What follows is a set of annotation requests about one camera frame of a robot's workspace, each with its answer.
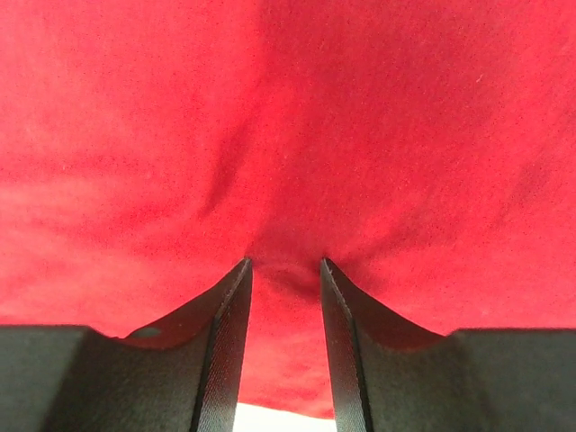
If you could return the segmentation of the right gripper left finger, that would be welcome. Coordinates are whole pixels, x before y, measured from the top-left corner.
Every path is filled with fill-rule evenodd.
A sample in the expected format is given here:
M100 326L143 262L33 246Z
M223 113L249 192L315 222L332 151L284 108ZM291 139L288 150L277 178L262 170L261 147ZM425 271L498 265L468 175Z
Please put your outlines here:
M251 292L252 265L243 259L127 337L2 326L2 430L232 430Z

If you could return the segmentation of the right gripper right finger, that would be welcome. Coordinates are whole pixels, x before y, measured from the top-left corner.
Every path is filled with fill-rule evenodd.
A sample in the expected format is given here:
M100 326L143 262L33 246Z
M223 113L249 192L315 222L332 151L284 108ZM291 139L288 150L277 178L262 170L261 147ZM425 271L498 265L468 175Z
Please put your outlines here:
M572 431L571 328L429 331L320 265L340 431Z

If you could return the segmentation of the dark red t shirt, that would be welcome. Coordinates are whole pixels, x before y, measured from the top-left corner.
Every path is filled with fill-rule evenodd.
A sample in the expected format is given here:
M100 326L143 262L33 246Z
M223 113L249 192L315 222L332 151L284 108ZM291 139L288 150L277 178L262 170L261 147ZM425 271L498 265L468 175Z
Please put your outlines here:
M2 2L2 322L125 335L243 257L249 404L331 415L323 257L573 327L574 2Z

